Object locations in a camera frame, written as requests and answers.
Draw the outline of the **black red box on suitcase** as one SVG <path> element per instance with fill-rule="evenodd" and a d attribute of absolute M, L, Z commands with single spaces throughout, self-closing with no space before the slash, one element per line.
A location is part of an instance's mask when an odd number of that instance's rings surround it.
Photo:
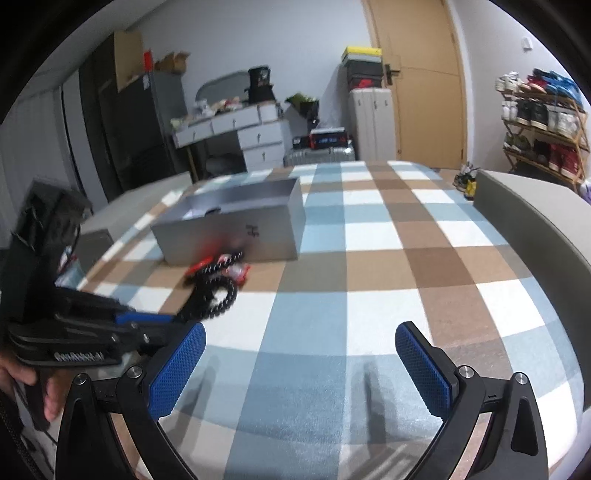
<path fill-rule="evenodd" d="M 344 127 L 312 129 L 308 138 L 312 150 L 346 148 L 349 145 L 349 134 Z"/>

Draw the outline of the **white upright suitcase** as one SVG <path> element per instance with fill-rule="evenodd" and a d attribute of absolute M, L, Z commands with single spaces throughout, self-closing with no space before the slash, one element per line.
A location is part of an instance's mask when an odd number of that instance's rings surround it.
<path fill-rule="evenodd" d="M 349 114 L 356 155 L 366 162 L 397 159 L 394 103 L 390 89 L 362 88 L 349 91 Z"/>

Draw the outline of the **wooden shoe rack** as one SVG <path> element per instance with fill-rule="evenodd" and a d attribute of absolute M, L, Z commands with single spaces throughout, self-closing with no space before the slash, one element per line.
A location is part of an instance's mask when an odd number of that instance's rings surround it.
<path fill-rule="evenodd" d="M 502 96 L 502 151 L 512 173 L 531 173 L 577 192 L 588 178 L 589 115 L 576 83 L 555 71 L 511 71 L 495 80 Z"/>

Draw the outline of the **wooden door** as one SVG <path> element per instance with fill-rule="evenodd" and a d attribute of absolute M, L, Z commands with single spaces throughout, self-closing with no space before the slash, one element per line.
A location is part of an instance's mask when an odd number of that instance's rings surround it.
<path fill-rule="evenodd" d="M 369 1 L 386 86 L 394 97 L 398 157 L 457 169 L 465 157 L 464 71 L 446 1 Z"/>

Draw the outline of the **grey rectangular storage box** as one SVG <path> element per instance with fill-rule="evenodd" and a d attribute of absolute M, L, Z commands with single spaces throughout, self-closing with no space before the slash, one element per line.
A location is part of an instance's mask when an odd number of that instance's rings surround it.
<path fill-rule="evenodd" d="M 295 260 L 305 226 L 297 178 L 223 187 L 187 196 L 151 224 L 170 265 L 242 252 L 246 262 Z"/>

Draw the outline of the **plaid bed blanket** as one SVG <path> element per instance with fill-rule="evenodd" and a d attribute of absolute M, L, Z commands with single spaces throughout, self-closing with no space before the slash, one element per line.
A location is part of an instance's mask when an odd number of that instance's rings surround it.
<path fill-rule="evenodd" d="M 161 426 L 200 479 L 400 479 L 437 432 L 394 347 L 413 322 L 457 364 L 533 384 L 548 462 L 582 431 L 564 328 L 507 240 L 417 164 L 225 176 L 199 192 L 301 182 L 301 254 L 257 263 Z"/>

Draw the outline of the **stacked shoe boxes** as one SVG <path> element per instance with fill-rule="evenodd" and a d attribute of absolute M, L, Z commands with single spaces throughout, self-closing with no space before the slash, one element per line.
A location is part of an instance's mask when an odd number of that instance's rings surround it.
<path fill-rule="evenodd" d="M 346 71 L 349 91 L 381 88 L 384 79 L 381 48 L 347 46 L 342 52 L 342 68 Z"/>

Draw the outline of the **white dressing desk with drawers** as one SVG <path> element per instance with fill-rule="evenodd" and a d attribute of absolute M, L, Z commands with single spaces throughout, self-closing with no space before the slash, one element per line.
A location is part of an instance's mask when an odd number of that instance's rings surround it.
<path fill-rule="evenodd" d="M 193 110 L 170 121 L 178 149 L 190 150 L 207 141 L 235 137 L 247 172 L 280 168 L 293 136 L 280 102 L 249 104 L 247 70 L 204 83 L 195 94 Z"/>

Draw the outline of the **grey right bed frame edge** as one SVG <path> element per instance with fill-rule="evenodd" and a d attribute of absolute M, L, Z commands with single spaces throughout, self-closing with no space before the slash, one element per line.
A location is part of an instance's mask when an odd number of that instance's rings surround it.
<path fill-rule="evenodd" d="M 507 240 L 557 313 L 590 321 L 590 205 L 574 191 L 494 171 L 477 177 L 474 206 Z"/>

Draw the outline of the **dark wardrobe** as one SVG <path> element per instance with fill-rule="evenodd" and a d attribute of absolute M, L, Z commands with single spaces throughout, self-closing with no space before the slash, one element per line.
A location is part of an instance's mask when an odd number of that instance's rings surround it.
<path fill-rule="evenodd" d="M 171 121 L 187 114 L 181 76 L 144 65 L 141 34 L 111 33 L 78 69 L 81 108 L 107 201 L 186 173 Z"/>

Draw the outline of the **silver aluminium suitcase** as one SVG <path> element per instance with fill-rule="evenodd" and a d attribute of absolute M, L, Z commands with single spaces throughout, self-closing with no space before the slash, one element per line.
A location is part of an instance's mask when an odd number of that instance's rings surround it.
<path fill-rule="evenodd" d="M 331 147 L 325 149 L 293 148 L 283 158 L 284 167 L 301 165 L 342 163 L 356 161 L 356 152 L 352 146 Z"/>

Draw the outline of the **flower bouquet black wrap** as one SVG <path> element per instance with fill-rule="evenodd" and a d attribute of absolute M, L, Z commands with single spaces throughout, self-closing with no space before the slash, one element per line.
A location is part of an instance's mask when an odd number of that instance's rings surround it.
<path fill-rule="evenodd" d="M 286 102 L 301 115 L 302 118 L 312 125 L 318 124 L 318 116 L 320 115 L 320 102 L 318 99 L 301 94 L 297 92 L 290 97 L 287 97 Z"/>

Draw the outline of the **black top hat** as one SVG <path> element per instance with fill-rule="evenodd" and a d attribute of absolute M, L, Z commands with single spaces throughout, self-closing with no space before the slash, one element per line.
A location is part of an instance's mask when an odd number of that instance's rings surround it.
<path fill-rule="evenodd" d="M 250 68 L 249 88 L 246 89 L 249 104 L 276 101 L 273 84 L 270 82 L 270 67 L 267 65 Z"/>

